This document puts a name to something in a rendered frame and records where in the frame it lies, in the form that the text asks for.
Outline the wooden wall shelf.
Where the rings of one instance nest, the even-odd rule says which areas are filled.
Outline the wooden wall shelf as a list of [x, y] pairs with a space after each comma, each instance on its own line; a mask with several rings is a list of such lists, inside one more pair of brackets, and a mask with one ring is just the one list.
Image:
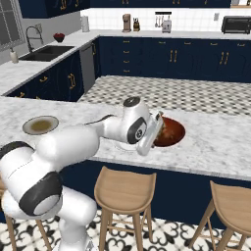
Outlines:
[[251, 9], [251, 0], [232, 0], [231, 9]]

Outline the dark blue base cupboards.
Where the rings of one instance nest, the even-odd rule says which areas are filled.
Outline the dark blue base cupboards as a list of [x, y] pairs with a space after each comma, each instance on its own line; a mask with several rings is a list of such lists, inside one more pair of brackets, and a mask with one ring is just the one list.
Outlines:
[[251, 41], [100, 36], [95, 71], [128, 75], [251, 83]]

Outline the window with grey frame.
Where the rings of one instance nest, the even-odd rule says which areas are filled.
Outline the window with grey frame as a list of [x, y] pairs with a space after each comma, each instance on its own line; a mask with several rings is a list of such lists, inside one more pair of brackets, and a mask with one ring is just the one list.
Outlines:
[[24, 42], [15, 0], [0, 0], [0, 52]]

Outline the dark blue island base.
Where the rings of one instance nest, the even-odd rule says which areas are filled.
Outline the dark blue island base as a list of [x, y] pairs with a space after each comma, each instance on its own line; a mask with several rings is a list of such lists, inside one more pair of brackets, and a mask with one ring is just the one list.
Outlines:
[[63, 185], [94, 198], [94, 186], [101, 168], [116, 171], [157, 174], [155, 193], [151, 203], [154, 218], [190, 225], [199, 222], [212, 198], [210, 181], [214, 183], [251, 188], [251, 181], [216, 176], [203, 176], [137, 166], [98, 161], [84, 161], [60, 171]]

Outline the white soap dispenser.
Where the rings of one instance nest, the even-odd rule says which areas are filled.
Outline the white soap dispenser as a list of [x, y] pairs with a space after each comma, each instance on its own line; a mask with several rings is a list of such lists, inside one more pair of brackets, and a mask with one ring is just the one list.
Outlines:
[[12, 47], [10, 48], [10, 57], [14, 64], [17, 64], [19, 62], [18, 54]]

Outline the black toaster oven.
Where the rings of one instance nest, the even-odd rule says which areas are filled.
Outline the black toaster oven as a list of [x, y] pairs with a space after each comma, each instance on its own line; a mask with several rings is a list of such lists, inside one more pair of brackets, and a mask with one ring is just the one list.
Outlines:
[[248, 16], [225, 16], [222, 23], [222, 33], [251, 32], [251, 17]]

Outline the plain white plate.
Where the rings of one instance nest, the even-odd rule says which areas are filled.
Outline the plain white plate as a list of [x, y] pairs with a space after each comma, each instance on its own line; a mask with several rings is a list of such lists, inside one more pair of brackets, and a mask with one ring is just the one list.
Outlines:
[[134, 152], [136, 150], [136, 144], [127, 144], [127, 143], [116, 141], [115, 146], [119, 150], [123, 150], [127, 152]]

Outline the rail with hanging tools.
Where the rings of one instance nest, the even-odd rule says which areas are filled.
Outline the rail with hanging tools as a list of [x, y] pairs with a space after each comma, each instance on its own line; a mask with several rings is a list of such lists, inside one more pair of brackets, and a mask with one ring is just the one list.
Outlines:
[[170, 16], [171, 12], [156, 12], [155, 13], [155, 27], [162, 27], [165, 16]]

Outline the grey dishwasher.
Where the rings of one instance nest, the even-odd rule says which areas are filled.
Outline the grey dishwasher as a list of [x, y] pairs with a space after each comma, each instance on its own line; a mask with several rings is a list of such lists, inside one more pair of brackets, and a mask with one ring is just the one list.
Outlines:
[[95, 83], [95, 69], [92, 55], [92, 45], [79, 50], [84, 93], [87, 93]]

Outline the wooden bar stool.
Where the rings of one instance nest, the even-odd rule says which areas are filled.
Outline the wooden bar stool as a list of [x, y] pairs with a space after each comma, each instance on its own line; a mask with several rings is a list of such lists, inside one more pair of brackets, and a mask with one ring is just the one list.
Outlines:
[[[0, 177], [0, 200], [2, 199], [2, 196], [3, 196], [5, 190], [6, 190], [6, 188], [5, 188], [4, 183]], [[7, 228], [9, 231], [9, 236], [10, 236], [13, 251], [17, 251], [17, 245], [16, 245], [15, 236], [14, 236], [14, 227], [13, 227], [12, 219], [10, 217], [8, 217], [5, 213], [4, 213], [4, 216], [5, 216], [5, 220], [7, 223]], [[43, 228], [41, 220], [35, 220], [35, 221], [36, 221], [36, 224], [40, 230], [40, 233], [41, 233], [42, 238], [44, 240], [44, 243], [47, 247], [47, 250], [52, 251], [51, 245], [49, 243], [48, 237], [47, 237], [46, 232]]]
[[[251, 237], [251, 188], [216, 184], [212, 180], [210, 186], [212, 199], [188, 247], [191, 248], [198, 237], [206, 238], [201, 231], [208, 226], [213, 251], [242, 251], [246, 238]], [[210, 222], [214, 212], [226, 226], [218, 244], [215, 244]]]
[[[94, 197], [102, 209], [99, 251], [104, 251], [106, 234], [113, 229], [135, 234], [138, 251], [143, 251], [142, 230], [148, 226], [149, 239], [153, 239], [151, 202], [155, 192], [157, 174], [143, 175], [114, 171], [103, 166], [94, 187]], [[130, 215], [134, 229], [113, 226], [119, 220], [113, 215]]]

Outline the dark blue sink cupboards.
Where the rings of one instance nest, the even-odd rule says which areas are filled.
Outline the dark blue sink cupboards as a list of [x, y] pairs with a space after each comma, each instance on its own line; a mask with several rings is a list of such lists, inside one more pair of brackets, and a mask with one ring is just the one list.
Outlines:
[[9, 97], [76, 102], [84, 92], [79, 52], [34, 77]]

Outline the red-brown bowl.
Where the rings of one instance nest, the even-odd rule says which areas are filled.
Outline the red-brown bowl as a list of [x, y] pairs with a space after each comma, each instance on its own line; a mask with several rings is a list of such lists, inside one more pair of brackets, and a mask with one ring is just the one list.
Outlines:
[[184, 126], [170, 118], [163, 117], [164, 125], [154, 141], [158, 147], [168, 147], [179, 143], [185, 136]]

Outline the white paper towel roll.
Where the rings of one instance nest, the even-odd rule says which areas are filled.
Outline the white paper towel roll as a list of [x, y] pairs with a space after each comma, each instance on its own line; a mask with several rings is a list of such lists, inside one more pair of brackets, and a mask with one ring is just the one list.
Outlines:
[[80, 20], [81, 20], [82, 32], [89, 32], [88, 16], [81, 16]]

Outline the white plate with gold rim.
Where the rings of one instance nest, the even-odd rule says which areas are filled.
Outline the white plate with gold rim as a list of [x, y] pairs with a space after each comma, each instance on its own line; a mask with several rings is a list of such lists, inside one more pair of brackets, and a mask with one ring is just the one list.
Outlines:
[[[36, 121], [40, 121], [40, 120], [47, 120], [47, 121], [50, 121], [52, 126], [50, 129], [48, 130], [42, 130], [42, 131], [34, 131], [30, 126], [36, 122]], [[23, 131], [27, 134], [30, 134], [30, 135], [40, 135], [40, 134], [44, 134], [44, 133], [47, 133], [49, 131], [52, 131], [53, 129], [55, 129], [59, 124], [59, 121], [56, 117], [53, 117], [53, 116], [39, 116], [39, 117], [35, 117], [35, 118], [32, 118], [30, 120], [28, 120], [27, 122], [25, 122], [23, 124]]]

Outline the brown coffee machine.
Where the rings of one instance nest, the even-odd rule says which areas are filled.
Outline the brown coffee machine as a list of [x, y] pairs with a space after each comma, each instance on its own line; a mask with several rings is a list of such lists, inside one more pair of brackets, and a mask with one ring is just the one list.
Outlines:
[[131, 32], [130, 14], [123, 15], [123, 22], [124, 22], [123, 32]]

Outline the dark blue wall cupboards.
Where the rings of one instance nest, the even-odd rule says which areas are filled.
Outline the dark blue wall cupboards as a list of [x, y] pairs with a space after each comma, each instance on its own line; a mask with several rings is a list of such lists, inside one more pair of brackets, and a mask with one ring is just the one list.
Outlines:
[[49, 19], [89, 8], [229, 8], [231, 0], [19, 0], [24, 19]]

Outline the dark metal tap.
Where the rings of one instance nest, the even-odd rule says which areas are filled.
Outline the dark metal tap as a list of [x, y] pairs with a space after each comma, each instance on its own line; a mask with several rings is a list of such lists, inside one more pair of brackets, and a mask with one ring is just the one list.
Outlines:
[[[31, 37], [31, 36], [28, 35], [28, 31], [29, 31], [31, 28], [34, 28], [34, 29], [38, 32], [38, 34], [39, 34], [38, 37]], [[27, 47], [28, 47], [29, 53], [32, 53], [32, 50], [34, 49], [34, 48], [31, 46], [31, 43], [30, 43], [31, 40], [39, 40], [39, 41], [41, 42], [41, 45], [44, 44], [44, 41], [43, 41], [43, 38], [42, 38], [41, 31], [40, 31], [37, 27], [35, 27], [34, 25], [30, 25], [30, 26], [28, 26], [28, 27], [26, 28], [26, 30], [25, 30], [25, 37], [26, 37]]]

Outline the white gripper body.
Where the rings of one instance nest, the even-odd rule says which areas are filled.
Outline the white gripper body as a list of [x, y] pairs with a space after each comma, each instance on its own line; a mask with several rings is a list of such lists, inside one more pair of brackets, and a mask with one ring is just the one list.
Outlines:
[[163, 123], [164, 121], [161, 113], [150, 116], [146, 132], [136, 147], [137, 153], [139, 155], [146, 156], [148, 154], [158, 133], [162, 129]]

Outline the black sink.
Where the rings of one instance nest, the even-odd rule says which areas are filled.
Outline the black sink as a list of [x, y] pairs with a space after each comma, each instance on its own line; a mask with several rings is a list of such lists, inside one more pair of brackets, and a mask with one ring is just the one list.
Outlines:
[[27, 55], [21, 56], [20, 60], [50, 62], [71, 49], [73, 49], [73, 46], [47, 45]]

